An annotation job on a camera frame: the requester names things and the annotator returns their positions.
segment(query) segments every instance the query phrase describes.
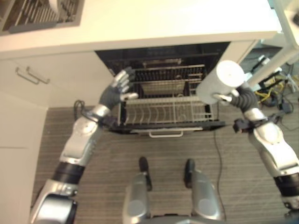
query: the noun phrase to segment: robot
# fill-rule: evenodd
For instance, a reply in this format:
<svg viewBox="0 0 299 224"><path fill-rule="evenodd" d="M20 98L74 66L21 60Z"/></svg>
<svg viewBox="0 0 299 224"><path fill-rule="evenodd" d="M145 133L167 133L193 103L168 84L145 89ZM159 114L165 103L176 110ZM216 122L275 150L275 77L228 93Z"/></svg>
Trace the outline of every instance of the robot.
<svg viewBox="0 0 299 224"><path fill-rule="evenodd" d="M120 102L138 98L136 93L128 93L129 81L133 76L134 70L131 68L119 72L102 93L99 104L74 123L59 165L54 175L46 181L31 210L30 224L74 222L77 202L73 197L78 193L80 178L101 136L103 119ZM236 120L234 129L248 133L250 142L258 150L280 191L282 202L289 209L287 215L295 217L299 212L299 160L285 142L281 129L258 109L256 97L248 84L243 83L237 91L237 97L219 93L214 93L213 97L241 109L244 119ZM152 217L147 195L152 185L146 158L140 158L139 166L140 173L126 189L122 212L124 224L225 223L213 185L195 168L191 159L186 162L184 176L185 186L192 190L191 215Z"/></svg>

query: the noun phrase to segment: gray carpet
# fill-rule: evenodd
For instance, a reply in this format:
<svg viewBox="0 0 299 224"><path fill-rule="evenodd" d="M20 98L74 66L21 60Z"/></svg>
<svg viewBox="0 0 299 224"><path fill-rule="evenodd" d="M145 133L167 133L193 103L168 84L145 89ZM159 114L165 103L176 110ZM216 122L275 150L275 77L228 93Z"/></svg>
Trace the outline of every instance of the gray carpet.
<svg viewBox="0 0 299 224"><path fill-rule="evenodd" d="M290 95L294 113L284 118L289 128L299 125L298 95ZM270 115L276 108L264 108ZM217 130L216 139L223 157L220 192L229 223L261 223L282 218L287 209L246 134L235 134L231 125L242 117L239 110L220 107L220 120L229 125ZM71 134L72 108L49 109L43 131L33 198L50 178ZM287 131L286 141L299 154L299 129ZM216 185L219 157L213 132L195 132L181 138L151 139L138 135L103 132L95 154L81 180L77 224L120 224L125 187L138 171L138 158L149 160L153 191L149 193L153 215L190 214L191 192L184 187L183 168L188 158L196 161Z"/></svg>

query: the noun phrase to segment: cabinet drawer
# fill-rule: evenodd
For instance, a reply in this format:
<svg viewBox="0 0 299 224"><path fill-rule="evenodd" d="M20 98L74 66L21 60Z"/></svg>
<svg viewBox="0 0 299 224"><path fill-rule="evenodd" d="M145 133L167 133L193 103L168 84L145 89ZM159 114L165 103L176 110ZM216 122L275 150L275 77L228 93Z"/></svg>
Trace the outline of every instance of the cabinet drawer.
<svg viewBox="0 0 299 224"><path fill-rule="evenodd" d="M50 79L49 106L71 106L76 99L97 104L103 90L112 82L107 67L93 52L35 56L15 60Z"/></svg>
<svg viewBox="0 0 299 224"><path fill-rule="evenodd" d="M19 68L19 74L30 78L25 67L10 60L0 61L0 91L37 105L47 106L50 97L49 85L34 84L18 76L16 68Z"/></svg>

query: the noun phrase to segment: drawer handle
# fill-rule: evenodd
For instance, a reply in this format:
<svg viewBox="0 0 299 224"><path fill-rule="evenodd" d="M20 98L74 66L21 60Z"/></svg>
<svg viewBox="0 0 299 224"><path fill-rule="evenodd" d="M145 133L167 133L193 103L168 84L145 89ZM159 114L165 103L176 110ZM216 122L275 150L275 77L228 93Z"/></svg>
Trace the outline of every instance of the drawer handle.
<svg viewBox="0 0 299 224"><path fill-rule="evenodd" d="M15 73L16 73L18 76L20 76L20 77L26 79L27 81L32 82L32 83L35 84L35 85L39 84L39 80L36 80L36 81L31 80L31 79L27 78L26 76L23 76L22 74L20 74L20 73L19 73L19 70L20 70L19 67L16 67L16 68L15 68Z"/></svg>
<svg viewBox="0 0 299 224"><path fill-rule="evenodd" d="M174 138L174 137L182 137L184 134L183 131L181 131L180 134L158 134L158 135L153 135L151 132L149 132L149 136L151 138Z"/></svg>
<svg viewBox="0 0 299 224"><path fill-rule="evenodd" d="M50 82L50 79L44 79L44 78L37 77L34 74L32 74L30 72L30 67L29 66L26 68L26 72L27 72L28 75L32 76L33 78L36 78L38 81L41 81L42 83L48 84Z"/></svg>

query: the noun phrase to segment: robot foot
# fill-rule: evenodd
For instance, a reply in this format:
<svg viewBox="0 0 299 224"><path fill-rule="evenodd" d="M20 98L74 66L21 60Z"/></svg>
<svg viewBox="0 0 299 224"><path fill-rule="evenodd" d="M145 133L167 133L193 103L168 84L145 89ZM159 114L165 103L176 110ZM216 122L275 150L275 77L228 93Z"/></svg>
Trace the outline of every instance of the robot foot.
<svg viewBox="0 0 299 224"><path fill-rule="evenodd" d="M148 163L148 160L144 156L139 158L139 169L140 169L140 172L142 172L145 175L147 190L151 191L153 189L153 186L151 184L149 163Z"/></svg>
<svg viewBox="0 0 299 224"><path fill-rule="evenodd" d="M184 184L186 188L192 188L192 172L195 170L195 161L193 159L188 159L185 164L184 171Z"/></svg>

